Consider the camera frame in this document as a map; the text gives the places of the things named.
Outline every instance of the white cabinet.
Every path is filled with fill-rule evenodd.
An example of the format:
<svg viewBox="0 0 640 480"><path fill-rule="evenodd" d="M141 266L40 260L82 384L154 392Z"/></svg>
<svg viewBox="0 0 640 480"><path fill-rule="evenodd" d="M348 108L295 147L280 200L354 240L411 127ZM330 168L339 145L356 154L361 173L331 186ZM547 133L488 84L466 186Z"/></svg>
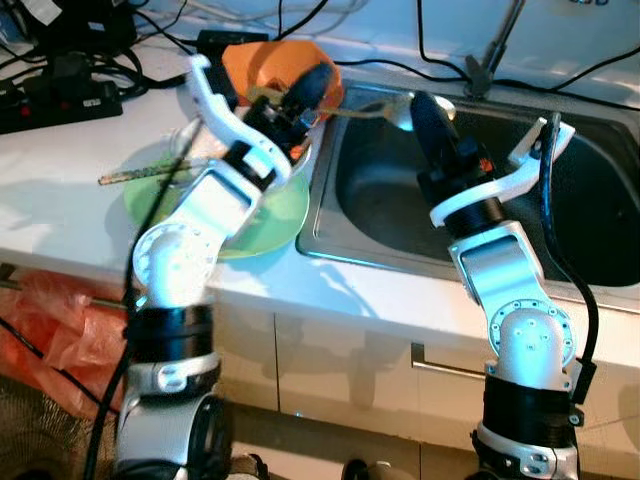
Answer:
<svg viewBox="0 0 640 480"><path fill-rule="evenodd" d="M411 368L412 340L364 328L276 315L281 411L472 450L469 434L482 419L484 382ZM418 360L482 370L493 357L486 343L470 350L424 335L418 331L413 339L425 345ZM583 470L640 478L639 397L636 369L599 366L584 406L585 428L577 429Z"/></svg>
<svg viewBox="0 0 640 480"><path fill-rule="evenodd" d="M221 392L236 403L277 410L273 313L216 304L214 325Z"/></svg>
<svg viewBox="0 0 640 480"><path fill-rule="evenodd" d="M276 338L284 413L472 448L483 382L412 368L411 340L282 315L276 315ZM456 355L418 340L429 361L481 369L482 352Z"/></svg>
<svg viewBox="0 0 640 480"><path fill-rule="evenodd" d="M599 363L580 408L585 413L585 426L577 429L583 468L640 478L640 372Z"/></svg>

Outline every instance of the metal spoon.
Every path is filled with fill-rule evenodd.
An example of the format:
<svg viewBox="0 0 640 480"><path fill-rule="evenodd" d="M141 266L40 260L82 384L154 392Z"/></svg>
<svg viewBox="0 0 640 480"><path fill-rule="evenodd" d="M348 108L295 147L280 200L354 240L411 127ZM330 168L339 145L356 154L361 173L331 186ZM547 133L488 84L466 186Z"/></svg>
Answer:
<svg viewBox="0 0 640 480"><path fill-rule="evenodd" d="M269 100L277 104L284 94L272 88L253 86L249 90L247 97L250 102L253 102L261 95L268 97ZM410 132L413 131L413 122L411 121L411 101L413 96L413 93L396 95L392 99L382 102L382 107L379 110L372 112L344 108L319 108L316 112L349 118L385 118L396 127ZM456 118L456 107L453 103L438 95L435 95L434 98L449 120L453 121Z"/></svg>

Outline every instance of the orange bowl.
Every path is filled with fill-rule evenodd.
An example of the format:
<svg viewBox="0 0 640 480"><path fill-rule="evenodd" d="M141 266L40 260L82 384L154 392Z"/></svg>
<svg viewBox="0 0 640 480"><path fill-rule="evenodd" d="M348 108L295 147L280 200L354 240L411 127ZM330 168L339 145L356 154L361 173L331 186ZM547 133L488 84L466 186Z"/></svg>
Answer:
<svg viewBox="0 0 640 480"><path fill-rule="evenodd" d="M285 91L300 75L322 62L331 66L333 75L320 107L337 108L344 97L340 70L313 42L285 40L230 45L222 56L240 105L249 105L246 96L252 86Z"/></svg>

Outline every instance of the wall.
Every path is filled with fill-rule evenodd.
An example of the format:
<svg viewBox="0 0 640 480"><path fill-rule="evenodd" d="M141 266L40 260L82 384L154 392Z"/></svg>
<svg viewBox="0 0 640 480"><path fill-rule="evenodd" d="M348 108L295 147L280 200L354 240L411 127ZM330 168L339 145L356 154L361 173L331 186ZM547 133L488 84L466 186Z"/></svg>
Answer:
<svg viewBox="0 0 640 480"><path fill-rule="evenodd" d="M214 0L202 2L215 4ZM180 0L152 0L148 8L175 11L179 3ZM308 5L310 10L316 2L284 2L285 6L301 4ZM331 0L328 5L340 7L346 4L346 0ZM227 0L218 5L249 14L275 9L277 0ZM428 53L449 58L459 65L464 65L467 54L482 57L508 6L509 0L423 0L424 42ZM185 18L202 15L190 8L185 14ZM285 27L304 15L300 12L286 14ZM321 13L300 32L312 34L323 30L337 18L336 14ZM637 46L640 42L639 19L639 0L613 0L605 6L581 5L569 0L529 0L513 30L496 77L517 78L539 85L558 83L587 66ZM277 24L277 17L267 21ZM199 25L202 27L206 23L200 21ZM223 26L237 28L233 24ZM184 23L178 26L179 30L181 28L186 28ZM338 28L314 39L334 58L353 60L384 56L422 69L430 68L418 57L415 0L370 0ZM431 67L431 72L449 74L440 67ZM570 90L600 94L614 101L640 103L638 78L639 59L635 56L598 70Z"/></svg>

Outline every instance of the sink basin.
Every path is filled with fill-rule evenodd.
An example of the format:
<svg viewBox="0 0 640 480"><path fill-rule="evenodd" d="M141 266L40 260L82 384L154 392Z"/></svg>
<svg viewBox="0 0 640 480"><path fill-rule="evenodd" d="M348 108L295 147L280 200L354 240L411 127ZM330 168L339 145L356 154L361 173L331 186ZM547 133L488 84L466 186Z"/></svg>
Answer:
<svg viewBox="0 0 640 480"><path fill-rule="evenodd" d="M361 109L399 90L351 85L343 106ZM549 112L451 98L454 124L491 152L500 173L507 155L533 122ZM559 243L576 269L600 289L640 283L640 162L638 145L621 124L564 114L577 134L554 164L554 215ZM310 215L298 238L303 253L457 280L445 229L429 219L416 176L425 160L412 132L383 119L333 119L327 126L312 181ZM539 194L505 204L523 225L552 285L551 293L575 297L551 262L539 222Z"/></svg>

